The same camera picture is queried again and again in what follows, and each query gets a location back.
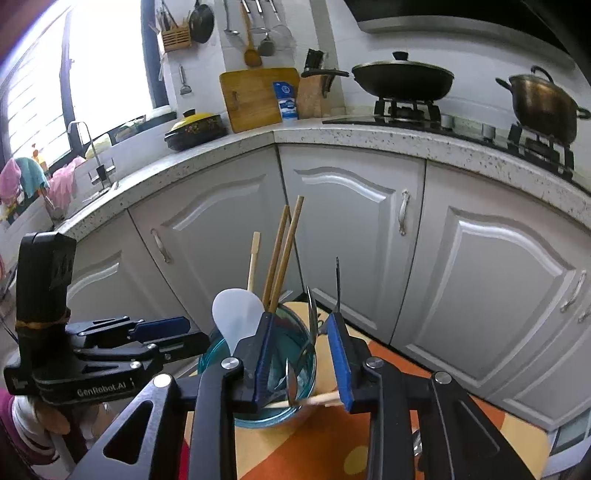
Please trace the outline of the cream chopstick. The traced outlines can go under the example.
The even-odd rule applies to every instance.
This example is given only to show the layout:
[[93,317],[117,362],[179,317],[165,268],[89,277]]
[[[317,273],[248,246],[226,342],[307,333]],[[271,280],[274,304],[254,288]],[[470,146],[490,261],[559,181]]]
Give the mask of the cream chopstick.
[[260,233],[255,231],[252,234],[252,245],[250,246],[249,257],[249,275],[247,276],[247,289],[252,292],[254,290],[254,281],[256,281],[256,265],[259,258],[260,247]]
[[338,391],[332,391],[329,393],[322,393],[315,396],[311,396],[308,398],[294,400],[294,402],[290,403],[288,400],[283,400],[279,402],[273,402],[266,405],[266,409],[287,409],[287,408],[296,408],[296,407],[304,407],[304,406],[341,406],[342,400],[339,397]]

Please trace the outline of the white ceramic spoon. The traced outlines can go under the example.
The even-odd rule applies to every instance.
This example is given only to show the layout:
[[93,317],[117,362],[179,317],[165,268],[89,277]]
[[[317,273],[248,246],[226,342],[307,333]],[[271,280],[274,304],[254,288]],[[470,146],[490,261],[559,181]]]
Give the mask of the white ceramic spoon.
[[211,306],[212,318],[228,345],[229,354],[235,354],[235,349],[242,339],[256,334],[263,313],[262,301],[249,290],[225,289],[214,297]]

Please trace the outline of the small gold fork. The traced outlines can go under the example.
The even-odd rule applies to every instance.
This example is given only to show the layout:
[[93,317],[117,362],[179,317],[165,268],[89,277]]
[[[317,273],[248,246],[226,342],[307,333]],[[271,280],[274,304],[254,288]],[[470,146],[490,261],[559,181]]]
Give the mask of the small gold fork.
[[307,288],[308,295],[308,330],[310,331],[311,346],[315,346],[318,337],[318,308],[311,288]]

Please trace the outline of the brown wooden chopstick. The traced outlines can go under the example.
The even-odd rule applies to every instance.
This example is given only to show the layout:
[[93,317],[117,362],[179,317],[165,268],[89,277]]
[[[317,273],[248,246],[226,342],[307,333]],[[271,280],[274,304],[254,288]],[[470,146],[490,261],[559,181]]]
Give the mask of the brown wooden chopstick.
[[304,205],[304,196],[298,196],[295,202],[294,212],[291,215],[290,227],[287,230],[287,239],[283,245],[283,253],[280,256],[280,266],[277,270],[276,277],[274,277],[273,290],[271,290],[269,311],[276,312],[276,307],[279,305],[280,292],[283,288],[284,277],[287,274],[287,266],[290,262],[291,249],[294,246],[294,237],[296,237],[297,225],[301,217],[301,209]]
[[281,212],[280,215],[279,227],[277,227],[276,240],[274,240],[273,243],[273,251],[271,252],[270,265],[266,274],[266,282],[264,283],[263,288],[263,307],[266,310],[270,307],[270,295],[271,290],[273,290],[274,276],[276,275],[277,262],[279,262],[281,246],[283,245],[283,233],[284,228],[287,225],[288,215],[290,215],[290,207],[284,205],[283,212]]

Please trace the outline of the large silver fork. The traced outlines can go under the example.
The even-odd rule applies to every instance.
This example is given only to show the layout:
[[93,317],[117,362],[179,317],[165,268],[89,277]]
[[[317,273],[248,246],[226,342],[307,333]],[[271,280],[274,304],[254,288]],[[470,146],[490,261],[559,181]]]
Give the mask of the large silver fork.
[[335,302],[335,312],[341,312],[342,308],[342,286],[341,286],[341,264],[339,257],[335,257],[335,290],[337,290],[337,302]]

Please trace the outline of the kitchen faucet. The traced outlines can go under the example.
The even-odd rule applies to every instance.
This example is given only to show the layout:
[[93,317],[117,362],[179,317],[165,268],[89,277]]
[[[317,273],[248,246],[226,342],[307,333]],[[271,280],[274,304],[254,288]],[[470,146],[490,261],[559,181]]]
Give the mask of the kitchen faucet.
[[96,161],[97,167],[95,169],[96,175],[94,177],[90,177],[90,181],[92,185],[96,185],[98,183],[101,184],[101,190],[107,190],[114,186],[113,181],[110,178],[110,175],[116,170],[114,163],[111,163],[110,167],[106,167],[105,164],[100,160],[100,156],[96,150],[94,140],[90,134],[89,127],[86,122],[84,121],[70,121],[67,126],[67,133],[70,134],[73,130],[74,126],[82,125],[86,133],[88,135],[88,140],[90,144],[91,151],[93,153],[93,159]]

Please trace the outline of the colourful fleece table mat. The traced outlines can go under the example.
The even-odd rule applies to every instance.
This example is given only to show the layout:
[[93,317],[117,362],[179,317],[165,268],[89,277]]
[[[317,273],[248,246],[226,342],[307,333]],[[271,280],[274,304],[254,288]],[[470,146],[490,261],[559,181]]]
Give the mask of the colourful fleece table mat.
[[[546,432],[482,400],[476,403],[539,479],[550,452]],[[270,428],[238,428],[238,477],[363,479],[369,427],[367,414],[349,415],[342,407],[314,406]]]

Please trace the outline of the floral utensil holder cup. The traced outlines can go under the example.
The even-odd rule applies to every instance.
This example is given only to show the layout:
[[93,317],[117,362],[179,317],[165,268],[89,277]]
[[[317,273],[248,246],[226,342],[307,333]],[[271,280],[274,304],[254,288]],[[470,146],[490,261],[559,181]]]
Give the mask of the floral utensil holder cup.
[[[280,401],[287,399],[286,363],[294,367],[297,373],[297,400],[308,398],[315,389],[317,377],[317,357],[315,350],[310,350],[308,340],[308,315],[297,313],[294,307],[280,304],[276,315],[287,324],[280,331],[276,327],[276,351],[270,363],[270,376],[267,385],[273,392],[271,399]],[[266,429],[290,423],[301,413],[301,407],[269,408],[255,414],[235,414],[235,426],[245,429]]]

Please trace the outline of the yellow black lidded pan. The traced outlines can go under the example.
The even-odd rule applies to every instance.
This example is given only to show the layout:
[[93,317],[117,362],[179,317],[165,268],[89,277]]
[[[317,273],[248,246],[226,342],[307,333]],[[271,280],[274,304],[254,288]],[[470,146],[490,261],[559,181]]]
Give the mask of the yellow black lidded pan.
[[189,109],[183,113],[183,119],[177,121],[164,135],[164,142],[169,149],[180,152],[226,135],[228,129],[221,116]]

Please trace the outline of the gas stove top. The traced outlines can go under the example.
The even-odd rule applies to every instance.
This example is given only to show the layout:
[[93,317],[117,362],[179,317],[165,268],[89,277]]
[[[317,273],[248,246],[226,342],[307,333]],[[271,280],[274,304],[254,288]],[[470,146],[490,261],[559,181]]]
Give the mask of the gas stove top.
[[570,146],[519,122],[504,130],[445,114],[434,102],[404,103],[387,99],[379,99],[373,113],[325,119],[324,122],[409,129],[449,136],[514,155],[585,192],[590,191],[590,180],[575,171],[575,156]]

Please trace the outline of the wooden cutting board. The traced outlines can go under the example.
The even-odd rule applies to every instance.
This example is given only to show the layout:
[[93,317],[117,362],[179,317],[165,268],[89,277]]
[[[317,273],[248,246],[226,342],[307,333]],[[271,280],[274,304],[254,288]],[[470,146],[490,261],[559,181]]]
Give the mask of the wooden cutting board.
[[232,131],[240,133],[281,122],[273,83],[284,81],[297,90],[301,76],[294,68],[259,68],[219,75]]

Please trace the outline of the bronze stock pot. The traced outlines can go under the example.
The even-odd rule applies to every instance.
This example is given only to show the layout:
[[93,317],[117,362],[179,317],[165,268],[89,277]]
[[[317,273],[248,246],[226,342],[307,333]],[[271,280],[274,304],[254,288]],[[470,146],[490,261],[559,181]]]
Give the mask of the bronze stock pot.
[[519,123],[563,145],[571,145],[578,132],[578,121],[589,120],[590,111],[553,80],[544,68],[533,65],[529,74],[518,74],[496,83],[512,94],[513,110]]

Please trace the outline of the blue white salt bag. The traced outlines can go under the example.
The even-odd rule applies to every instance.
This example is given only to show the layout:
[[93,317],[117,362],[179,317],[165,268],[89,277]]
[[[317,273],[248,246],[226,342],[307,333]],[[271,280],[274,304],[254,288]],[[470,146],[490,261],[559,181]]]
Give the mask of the blue white salt bag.
[[273,92],[276,95],[281,121],[296,121],[298,119],[296,102],[297,95],[296,91],[294,90],[294,86],[288,82],[276,81],[273,82]]

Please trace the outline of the black wok with lid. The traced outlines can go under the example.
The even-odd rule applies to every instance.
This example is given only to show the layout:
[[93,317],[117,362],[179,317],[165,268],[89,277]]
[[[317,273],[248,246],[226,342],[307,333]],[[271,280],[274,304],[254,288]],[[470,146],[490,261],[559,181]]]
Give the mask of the black wok with lid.
[[353,66],[353,80],[370,95],[397,102],[436,102],[450,92],[451,71],[412,61],[406,51],[394,51],[393,57]]

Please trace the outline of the wooden knife block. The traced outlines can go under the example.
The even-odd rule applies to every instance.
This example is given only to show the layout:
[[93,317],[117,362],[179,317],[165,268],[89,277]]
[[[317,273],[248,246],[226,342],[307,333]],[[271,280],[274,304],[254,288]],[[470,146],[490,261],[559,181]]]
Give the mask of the wooden knife block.
[[322,118],[331,114],[328,94],[335,77],[344,72],[322,66],[324,58],[325,53],[321,50],[308,49],[297,87],[297,114],[300,119]]

